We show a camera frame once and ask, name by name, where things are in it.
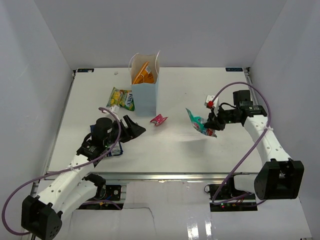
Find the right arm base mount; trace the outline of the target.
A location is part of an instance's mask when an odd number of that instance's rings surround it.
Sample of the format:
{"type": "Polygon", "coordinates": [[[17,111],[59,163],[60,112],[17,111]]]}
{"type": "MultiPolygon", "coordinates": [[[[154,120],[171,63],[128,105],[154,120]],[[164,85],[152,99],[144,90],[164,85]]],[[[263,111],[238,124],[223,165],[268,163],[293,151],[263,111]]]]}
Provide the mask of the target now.
{"type": "MultiPolygon", "coordinates": [[[[212,213],[254,212],[258,210],[258,207],[256,206],[256,196],[254,194],[242,197],[240,199],[223,202],[219,205],[213,204],[212,199],[214,193],[218,188],[219,184],[207,184],[203,188],[203,191],[209,196],[210,211],[212,213]]],[[[238,197],[242,194],[244,194],[244,192],[241,192],[239,190],[231,190],[230,187],[225,185],[218,193],[214,202],[217,204],[221,201],[226,201],[228,199],[238,197]]]]}

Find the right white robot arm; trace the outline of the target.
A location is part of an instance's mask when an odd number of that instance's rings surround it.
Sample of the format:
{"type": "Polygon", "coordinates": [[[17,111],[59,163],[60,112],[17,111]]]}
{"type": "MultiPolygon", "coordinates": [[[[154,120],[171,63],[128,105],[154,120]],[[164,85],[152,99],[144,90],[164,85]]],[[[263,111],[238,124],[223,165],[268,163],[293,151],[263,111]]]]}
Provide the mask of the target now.
{"type": "Polygon", "coordinates": [[[218,97],[208,95],[204,105],[210,109],[204,128],[223,131],[227,124],[240,123],[252,138],[262,167],[257,174],[236,174],[237,164],[215,191],[215,200],[222,187],[226,195],[236,200],[243,194],[255,194],[259,200],[286,200],[298,197],[304,174],[304,165],[293,160],[282,148],[270,126],[271,114],[251,100],[249,90],[233,92],[231,109],[223,109],[218,97]]]}

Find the teal mint candy bag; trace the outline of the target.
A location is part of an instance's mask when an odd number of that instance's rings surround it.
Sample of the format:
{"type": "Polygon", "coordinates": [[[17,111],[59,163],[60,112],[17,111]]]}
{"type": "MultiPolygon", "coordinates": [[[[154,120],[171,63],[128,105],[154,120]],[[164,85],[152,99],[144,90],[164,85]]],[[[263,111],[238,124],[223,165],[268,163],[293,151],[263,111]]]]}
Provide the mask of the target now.
{"type": "Polygon", "coordinates": [[[216,132],[213,129],[210,128],[205,128],[205,123],[207,122],[204,118],[200,116],[194,116],[192,112],[186,108],[186,112],[188,114],[188,117],[190,119],[190,122],[192,124],[192,127],[199,133],[209,136],[209,137],[214,137],[217,138],[216,132]]]}

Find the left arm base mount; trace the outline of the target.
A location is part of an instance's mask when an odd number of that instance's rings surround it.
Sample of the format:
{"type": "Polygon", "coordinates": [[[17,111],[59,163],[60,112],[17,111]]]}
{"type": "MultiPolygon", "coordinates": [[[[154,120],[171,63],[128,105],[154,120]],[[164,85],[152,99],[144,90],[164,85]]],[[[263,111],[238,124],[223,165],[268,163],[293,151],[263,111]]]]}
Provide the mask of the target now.
{"type": "Polygon", "coordinates": [[[121,200],[122,194],[122,186],[121,185],[106,185],[101,188],[100,191],[97,191],[96,196],[87,200],[81,206],[88,206],[88,205],[102,205],[106,206],[109,205],[109,202],[118,202],[121,200]]]}

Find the orange chips bag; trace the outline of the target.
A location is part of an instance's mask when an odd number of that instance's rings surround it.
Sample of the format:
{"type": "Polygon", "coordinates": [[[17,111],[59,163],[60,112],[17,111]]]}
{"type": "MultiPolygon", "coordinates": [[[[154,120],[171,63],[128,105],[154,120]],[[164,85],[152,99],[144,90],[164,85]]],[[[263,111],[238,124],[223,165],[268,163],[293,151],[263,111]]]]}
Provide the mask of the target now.
{"type": "Polygon", "coordinates": [[[138,71],[138,73],[133,79],[133,82],[132,82],[133,85],[143,84],[143,83],[146,83],[146,84],[154,83],[154,76],[149,66],[149,63],[150,63],[149,61],[146,61],[142,65],[142,67],[140,68],[140,70],[138,71]]]}

